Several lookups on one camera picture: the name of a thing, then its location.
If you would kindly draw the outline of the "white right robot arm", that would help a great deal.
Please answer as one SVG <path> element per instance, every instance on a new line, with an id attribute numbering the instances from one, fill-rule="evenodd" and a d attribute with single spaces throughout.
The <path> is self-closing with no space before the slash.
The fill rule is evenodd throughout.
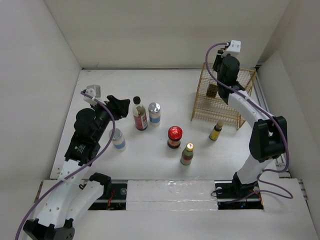
<path id="1" fill-rule="evenodd" d="M 265 111 L 248 95 L 238 82 L 240 62 L 238 50 L 224 47 L 218 50 L 213 71 L 217 77 L 220 98 L 236 109 L 249 123 L 252 133 L 249 140 L 249 157 L 234 175 L 231 184 L 223 191 L 229 193 L 230 203 L 240 202 L 261 193 L 257 183 L 267 166 L 282 154 L 288 154 L 287 121 Z"/>

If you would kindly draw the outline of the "red lid sauce jar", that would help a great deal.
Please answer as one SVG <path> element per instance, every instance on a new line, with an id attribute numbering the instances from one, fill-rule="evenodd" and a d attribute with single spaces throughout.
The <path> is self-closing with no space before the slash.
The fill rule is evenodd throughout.
<path id="1" fill-rule="evenodd" d="M 181 138 L 183 136 L 183 130 L 179 126 L 171 126 L 168 129 L 167 145 L 171 149 L 177 149 L 181 145 Z"/>

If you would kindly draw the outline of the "spice jar silver lid blue label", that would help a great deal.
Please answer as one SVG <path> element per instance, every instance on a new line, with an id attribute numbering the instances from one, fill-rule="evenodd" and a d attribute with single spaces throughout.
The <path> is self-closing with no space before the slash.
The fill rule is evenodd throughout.
<path id="1" fill-rule="evenodd" d="M 112 137 L 112 144 L 120 152 L 126 150 L 126 141 L 122 131 L 118 128 L 115 129 L 113 137 Z"/>

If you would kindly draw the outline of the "tall clear dispenser bottle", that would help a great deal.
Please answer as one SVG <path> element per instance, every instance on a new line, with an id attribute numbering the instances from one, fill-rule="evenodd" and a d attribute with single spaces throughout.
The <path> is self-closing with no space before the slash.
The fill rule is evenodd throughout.
<path id="1" fill-rule="evenodd" d="M 210 83 L 207 87 L 207 91 L 206 91 L 206 96 L 208 98 L 215 98 L 217 96 L 218 93 L 218 86 Z"/>

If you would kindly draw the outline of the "dark sauce bottle black cap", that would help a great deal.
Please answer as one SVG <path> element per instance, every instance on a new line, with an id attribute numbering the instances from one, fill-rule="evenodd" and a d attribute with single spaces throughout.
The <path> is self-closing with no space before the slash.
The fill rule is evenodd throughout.
<path id="1" fill-rule="evenodd" d="M 139 96 L 133 98 L 132 114 L 135 127 L 139 131 L 144 131 L 148 127 L 147 112 L 145 106 L 141 103 Z"/>

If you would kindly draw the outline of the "green red sauce bottle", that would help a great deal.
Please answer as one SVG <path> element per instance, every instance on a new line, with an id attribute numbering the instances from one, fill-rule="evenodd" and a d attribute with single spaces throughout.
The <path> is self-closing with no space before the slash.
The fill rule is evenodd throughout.
<path id="1" fill-rule="evenodd" d="M 191 164 L 193 156 L 194 156 L 194 144 L 189 142 L 186 144 L 184 150 L 182 151 L 180 163 L 184 166 L 188 166 Z"/>

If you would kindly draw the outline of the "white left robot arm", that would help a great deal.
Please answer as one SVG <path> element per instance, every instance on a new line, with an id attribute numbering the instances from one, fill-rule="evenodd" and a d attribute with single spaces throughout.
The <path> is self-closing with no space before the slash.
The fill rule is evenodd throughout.
<path id="1" fill-rule="evenodd" d="M 24 217 L 20 228 L 32 240 L 71 240 L 75 236 L 75 224 L 99 198 L 112 194 L 109 176 L 95 172 L 88 182 L 82 180 L 89 167 L 106 148 L 99 141 L 109 123 L 127 117 L 130 100 L 107 96 L 104 102 L 89 96 L 89 108 L 80 110 L 75 119 L 74 133 L 65 153 L 65 160 L 57 182 L 32 206 L 45 199 L 41 212 L 34 218 Z"/>

